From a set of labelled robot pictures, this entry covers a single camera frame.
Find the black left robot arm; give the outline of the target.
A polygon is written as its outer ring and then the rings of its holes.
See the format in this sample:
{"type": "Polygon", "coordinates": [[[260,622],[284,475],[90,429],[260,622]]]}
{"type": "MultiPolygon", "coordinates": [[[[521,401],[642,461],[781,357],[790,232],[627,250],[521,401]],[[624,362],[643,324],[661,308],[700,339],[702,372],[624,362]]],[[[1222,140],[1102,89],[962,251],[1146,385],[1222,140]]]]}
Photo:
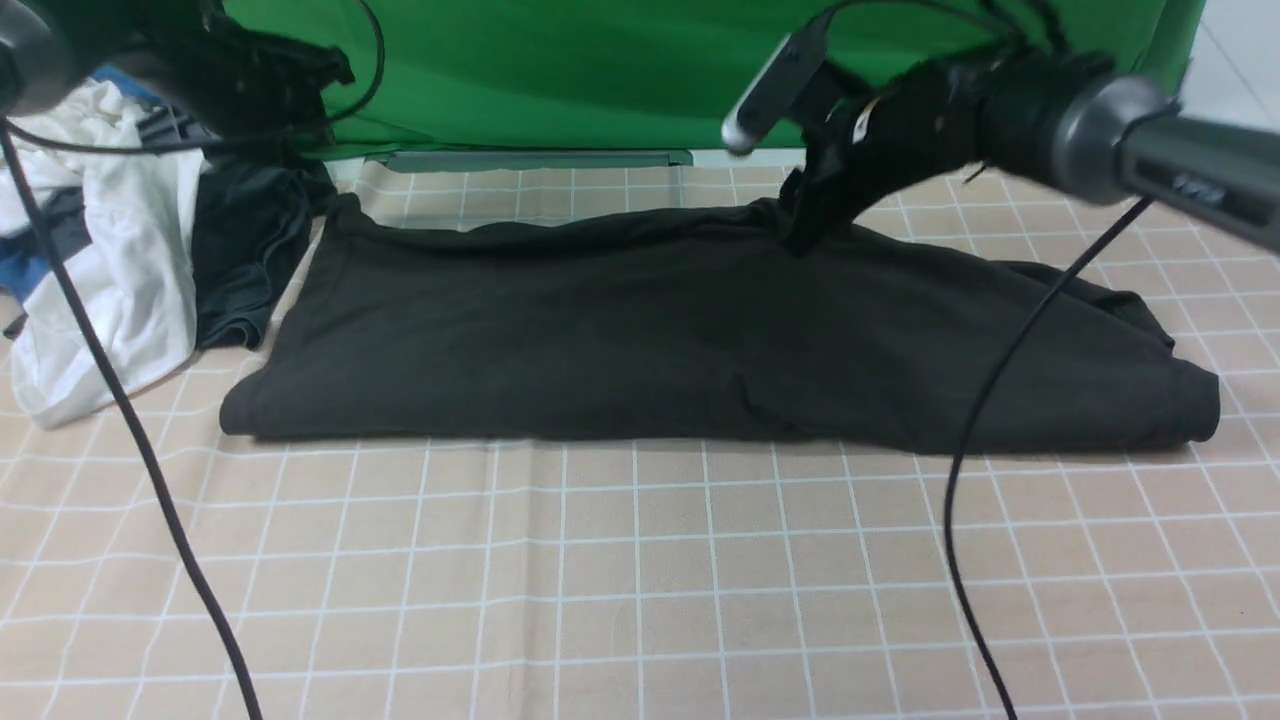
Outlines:
{"type": "Polygon", "coordinates": [[[54,109],[113,67],[212,137],[332,138],[323,92],[351,85],[338,47],[244,28],[220,1],[5,1],[3,115],[54,109]]]}

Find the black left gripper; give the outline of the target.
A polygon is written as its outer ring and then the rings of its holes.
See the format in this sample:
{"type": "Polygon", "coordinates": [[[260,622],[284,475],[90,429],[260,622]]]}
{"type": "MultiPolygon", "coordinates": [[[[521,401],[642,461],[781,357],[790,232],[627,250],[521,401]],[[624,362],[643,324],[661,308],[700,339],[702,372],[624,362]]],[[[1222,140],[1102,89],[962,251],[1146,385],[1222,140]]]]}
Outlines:
{"type": "Polygon", "coordinates": [[[110,65],[221,138],[301,128],[330,140],[323,94],[352,85],[347,55],[230,18],[221,1],[102,1],[122,32],[110,65]]]}

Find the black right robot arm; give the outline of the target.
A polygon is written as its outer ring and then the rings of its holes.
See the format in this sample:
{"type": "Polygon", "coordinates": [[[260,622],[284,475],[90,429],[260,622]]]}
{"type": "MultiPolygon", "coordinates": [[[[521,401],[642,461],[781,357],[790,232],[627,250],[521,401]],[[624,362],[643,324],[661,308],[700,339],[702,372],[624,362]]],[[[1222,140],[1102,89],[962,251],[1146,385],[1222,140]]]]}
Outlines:
{"type": "Polygon", "coordinates": [[[1100,56],[977,47],[922,61],[838,109],[780,191],[788,246],[937,176],[980,165],[1094,206],[1148,199],[1277,251],[1277,136],[1181,115],[1100,56]]]}

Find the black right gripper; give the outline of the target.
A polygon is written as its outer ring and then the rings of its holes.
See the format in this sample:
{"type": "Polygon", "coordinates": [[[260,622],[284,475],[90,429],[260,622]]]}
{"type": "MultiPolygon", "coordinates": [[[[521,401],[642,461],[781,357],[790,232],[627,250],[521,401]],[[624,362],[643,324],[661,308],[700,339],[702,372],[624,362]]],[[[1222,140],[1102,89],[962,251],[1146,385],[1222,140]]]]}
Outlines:
{"type": "Polygon", "coordinates": [[[922,61],[836,111],[783,183],[781,247],[801,258],[882,199],[980,163],[979,119],[1000,64],[997,55],[922,61]]]}

